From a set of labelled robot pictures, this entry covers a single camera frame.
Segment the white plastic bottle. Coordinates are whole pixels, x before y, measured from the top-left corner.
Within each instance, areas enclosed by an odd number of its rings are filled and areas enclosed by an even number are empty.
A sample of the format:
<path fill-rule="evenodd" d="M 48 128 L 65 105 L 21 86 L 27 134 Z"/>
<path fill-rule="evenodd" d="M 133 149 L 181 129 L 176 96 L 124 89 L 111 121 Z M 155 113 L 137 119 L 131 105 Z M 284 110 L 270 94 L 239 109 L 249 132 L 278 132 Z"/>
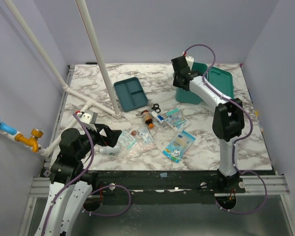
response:
<path fill-rule="evenodd" d="M 118 153 L 120 153 L 120 147 L 119 146 L 115 146 L 115 147 L 100 147 L 99 148 L 99 152 L 102 154 L 107 154 L 107 155 L 116 155 Z"/>

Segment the small blue wipe packets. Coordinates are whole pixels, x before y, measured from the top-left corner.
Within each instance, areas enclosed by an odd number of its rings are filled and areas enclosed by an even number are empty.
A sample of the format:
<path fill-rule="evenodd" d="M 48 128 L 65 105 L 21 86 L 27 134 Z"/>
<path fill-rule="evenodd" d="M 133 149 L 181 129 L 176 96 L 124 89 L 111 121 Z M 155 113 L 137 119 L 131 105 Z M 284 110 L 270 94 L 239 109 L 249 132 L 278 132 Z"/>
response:
<path fill-rule="evenodd" d="M 152 135 L 150 134 L 149 130 L 144 126 L 138 129 L 139 136 L 143 140 L 145 144 L 150 144 L 154 142 Z"/>

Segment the teal medicine kit box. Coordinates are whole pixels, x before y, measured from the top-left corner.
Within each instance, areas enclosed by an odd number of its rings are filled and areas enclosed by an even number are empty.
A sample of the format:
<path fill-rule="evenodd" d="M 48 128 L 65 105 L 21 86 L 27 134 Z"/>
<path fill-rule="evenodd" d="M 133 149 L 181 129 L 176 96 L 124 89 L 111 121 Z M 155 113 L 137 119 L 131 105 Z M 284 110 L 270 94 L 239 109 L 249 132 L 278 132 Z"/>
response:
<path fill-rule="evenodd" d="M 231 73 L 212 67 L 206 75 L 208 81 L 212 86 L 216 87 L 221 93 L 234 99 L 234 85 L 233 77 Z M 181 88 L 176 88 L 175 99 L 177 102 L 188 103 L 188 104 L 200 104 L 202 99 L 191 91 L 185 91 Z"/>

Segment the brown medicine bottle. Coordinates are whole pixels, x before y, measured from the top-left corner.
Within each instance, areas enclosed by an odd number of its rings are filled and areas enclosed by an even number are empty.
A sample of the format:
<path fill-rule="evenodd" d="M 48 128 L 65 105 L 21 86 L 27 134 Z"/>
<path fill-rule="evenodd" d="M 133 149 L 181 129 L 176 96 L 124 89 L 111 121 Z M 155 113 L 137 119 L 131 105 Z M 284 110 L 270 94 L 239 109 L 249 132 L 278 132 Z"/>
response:
<path fill-rule="evenodd" d="M 153 119 L 148 110 L 144 110 L 141 112 L 141 116 L 149 129 L 154 128 Z"/>

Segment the teal divided tray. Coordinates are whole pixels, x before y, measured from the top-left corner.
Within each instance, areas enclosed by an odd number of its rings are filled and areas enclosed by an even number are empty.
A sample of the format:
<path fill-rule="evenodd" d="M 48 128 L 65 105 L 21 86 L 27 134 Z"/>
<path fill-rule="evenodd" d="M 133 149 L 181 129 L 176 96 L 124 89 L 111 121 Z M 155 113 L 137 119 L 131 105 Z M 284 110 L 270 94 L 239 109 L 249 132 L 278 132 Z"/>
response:
<path fill-rule="evenodd" d="M 115 82 L 114 89 L 124 112 L 130 112 L 148 104 L 147 96 L 137 77 Z"/>

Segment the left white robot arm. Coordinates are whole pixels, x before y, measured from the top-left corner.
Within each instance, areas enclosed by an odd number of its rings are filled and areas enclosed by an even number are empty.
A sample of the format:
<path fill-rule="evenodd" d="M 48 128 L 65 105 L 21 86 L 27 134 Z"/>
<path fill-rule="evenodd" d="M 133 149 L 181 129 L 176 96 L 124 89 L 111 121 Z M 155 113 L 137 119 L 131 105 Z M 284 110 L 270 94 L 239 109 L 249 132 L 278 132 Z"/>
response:
<path fill-rule="evenodd" d="M 100 187 L 98 172 L 89 171 L 82 159 L 95 154 L 94 146 L 115 147 L 121 130 L 111 130 L 104 124 L 86 129 L 64 130 L 60 137 L 60 152 L 51 167 L 48 200 L 35 232 L 37 236 L 67 236 L 89 194 Z"/>

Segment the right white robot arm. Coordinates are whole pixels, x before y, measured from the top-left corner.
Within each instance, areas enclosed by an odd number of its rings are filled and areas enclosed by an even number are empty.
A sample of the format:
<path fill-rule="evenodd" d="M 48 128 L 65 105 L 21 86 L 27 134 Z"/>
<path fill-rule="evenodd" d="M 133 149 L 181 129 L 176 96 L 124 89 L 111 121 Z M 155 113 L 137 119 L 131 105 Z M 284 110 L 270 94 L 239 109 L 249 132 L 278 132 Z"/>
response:
<path fill-rule="evenodd" d="M 223 193 L 229 192 L 239 180 L 235 140 L 244 129 L 242 101 L 224 95 L 208 82 L 205 75 L 192 71 L 185 56 L 174 58 L 171 63 L 174 69 L 173 86 L 193 92 L 214 109 L 212 130 L 220 145 L 216 186 Z"/>

